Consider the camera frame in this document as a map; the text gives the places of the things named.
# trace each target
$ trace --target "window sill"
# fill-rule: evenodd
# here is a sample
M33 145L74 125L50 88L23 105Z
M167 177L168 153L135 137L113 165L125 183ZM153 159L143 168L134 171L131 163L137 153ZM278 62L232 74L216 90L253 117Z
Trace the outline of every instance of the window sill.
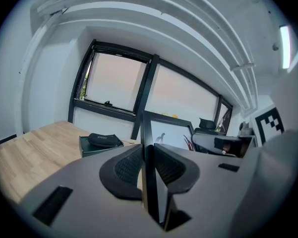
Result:
M107 107L103 104L96 104L87 100L82 101L82 100L74 99L74 106L81 109L89 110L91 112L95 112L101 115L118 118L121 120L127 120L131 122L135 121L135 115L132 112L122 111L117 108Z
M88 98L84 98L85 102L88 102L88 103L91 103L91 104L95 104L99 107L106 107L106 108L110 108L110 109L113 109L113 110L118 110L118 111L121 111L121 112L124 112L126 114L133 114L133 111L131 110L127 110L127 109L123 109L123 108L119 108L119 107L115 107L115 106L111 106L111 105L106 105L104 103L100 103L100 102L97 102L97 101L93 101L93 100L90 100Z

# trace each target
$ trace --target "black slot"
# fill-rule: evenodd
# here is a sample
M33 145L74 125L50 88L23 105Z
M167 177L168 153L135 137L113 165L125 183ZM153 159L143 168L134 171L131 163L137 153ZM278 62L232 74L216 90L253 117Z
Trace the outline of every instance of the black slot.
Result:
M163 230L168 232L174 228L177 228L187 221L191 220L191 217L177 208L173 196L168 196L167 212L165 214L164 222L161 224Z
M67 201L72 191L71 188L58 186L33 213L33 216L49 226Z
M230 164L227 164L227 163L219 164L218 167L222 168L222 169L227 169L227 170L233 171L233 172L237 172L238 169L239 169L238 166L230 165Z

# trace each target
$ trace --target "green box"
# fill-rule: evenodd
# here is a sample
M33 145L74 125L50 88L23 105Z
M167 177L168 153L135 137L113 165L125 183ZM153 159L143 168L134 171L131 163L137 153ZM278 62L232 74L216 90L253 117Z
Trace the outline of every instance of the green box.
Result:
M123 142L118 137L117 137L119 141L118 146L113 148L103 148L103 147L92 145L88 142L87 138L88 137L81 137L81 136L79 137L79 149L80 149L82 158L99 154L111 149L115 149L117 147L123 147Z

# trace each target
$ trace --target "white wall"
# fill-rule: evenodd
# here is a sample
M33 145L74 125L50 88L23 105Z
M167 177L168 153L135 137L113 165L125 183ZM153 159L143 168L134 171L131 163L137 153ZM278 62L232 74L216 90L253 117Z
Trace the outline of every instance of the white wall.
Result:
M19 71L25 50L34 34L30 7L36 0L20 0L0 29L0 140L15 134L14 93L19 82Z
M25 88L28 91L22 105L25 132L67 120L73 83L92 41L86 28L69 25L54 28Z
M298 63L271 94L285 130L298 129Z
M273 101L269 95L258 95L258 111L273 105ZM229 128L227 131L227 136L237 136L239 132L239 125L243 122L250 122L250 116L243 117L240 112L240 107L234 106L232 117L230 120Z
M73 124L90 133L115 134L120 139L131 139L133 122L104 116L75 107Z

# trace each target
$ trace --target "ceiling light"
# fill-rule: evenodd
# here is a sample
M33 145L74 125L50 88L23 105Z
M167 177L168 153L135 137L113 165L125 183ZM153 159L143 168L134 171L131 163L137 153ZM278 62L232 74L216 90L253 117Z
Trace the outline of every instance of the ceiling light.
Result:
M288 26L281 26L281 37L282 37L282 46L283 46L283 69L287 69L290 67L290 33Z

